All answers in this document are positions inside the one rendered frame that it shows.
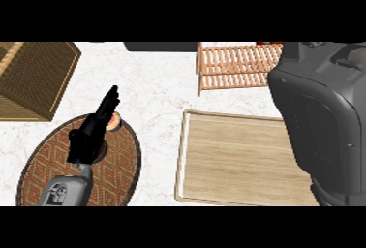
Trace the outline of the round brown woven placemat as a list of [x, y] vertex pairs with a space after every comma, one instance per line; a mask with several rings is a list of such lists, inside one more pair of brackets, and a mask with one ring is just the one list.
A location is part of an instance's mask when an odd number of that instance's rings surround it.
[[[69, 131], [76, 129], [87, 115], [76, 116], [48, 134], [33, 149], [22, 169], [16, 206], [36, 206], [41, 192], [57, 175], [78, 175], [79, 169], [66, 162]], [[137, 186], [141, 169], [140, 142], [125, 122], [106, 131], [103, 159], [91, 166], [92, 190], [88, 206], [126, 206]]]

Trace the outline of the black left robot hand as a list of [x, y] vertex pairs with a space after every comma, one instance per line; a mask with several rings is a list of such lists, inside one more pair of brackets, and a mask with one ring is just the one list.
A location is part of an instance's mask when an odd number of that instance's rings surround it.
[[79, 128], [67, 132], [67, 162], [91, 164], [103, 144], [106, 127], [119, 103], [116, 86], [112, 86], [98, 108], [89, 113]]

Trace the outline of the wooden slatted tiered shelf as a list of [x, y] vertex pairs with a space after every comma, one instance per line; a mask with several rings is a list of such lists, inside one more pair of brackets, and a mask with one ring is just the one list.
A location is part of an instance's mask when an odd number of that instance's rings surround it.
[[265, 86], [267, 74], [277, 65], [281, 49], [281, 43], [203, 47], [197, 42], [197, 92]]

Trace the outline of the dark grey appliance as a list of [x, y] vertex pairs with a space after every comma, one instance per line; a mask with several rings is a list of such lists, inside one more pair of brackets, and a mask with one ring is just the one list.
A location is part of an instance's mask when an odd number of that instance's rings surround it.
[[196, 52], [196, 42], [125, 42], [128, 51]]

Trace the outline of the pale wooden tray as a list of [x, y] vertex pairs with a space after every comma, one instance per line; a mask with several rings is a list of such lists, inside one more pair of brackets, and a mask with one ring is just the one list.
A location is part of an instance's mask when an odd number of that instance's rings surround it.
[[314, 206], [278, 118], [182, 112], [174, 198], [243, 206]]

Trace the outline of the red can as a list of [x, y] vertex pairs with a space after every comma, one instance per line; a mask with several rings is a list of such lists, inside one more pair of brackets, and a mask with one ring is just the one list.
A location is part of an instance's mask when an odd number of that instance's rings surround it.
[[112, 115], [112, 119], [110, 119], [107, 126], [106, 126], [106, 130], [107, 131], [116, 130], [119, 125], [120, 125], [120, 117], [119, 117], [119, 113], [115, 111], [113, 115]]

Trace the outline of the brown wicker basket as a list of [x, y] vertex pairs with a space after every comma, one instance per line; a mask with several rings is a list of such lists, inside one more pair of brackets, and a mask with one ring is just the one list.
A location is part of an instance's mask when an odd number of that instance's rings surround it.
[[73, 42], [0, 42], [0, 121], [50, 121], [81, 51]]

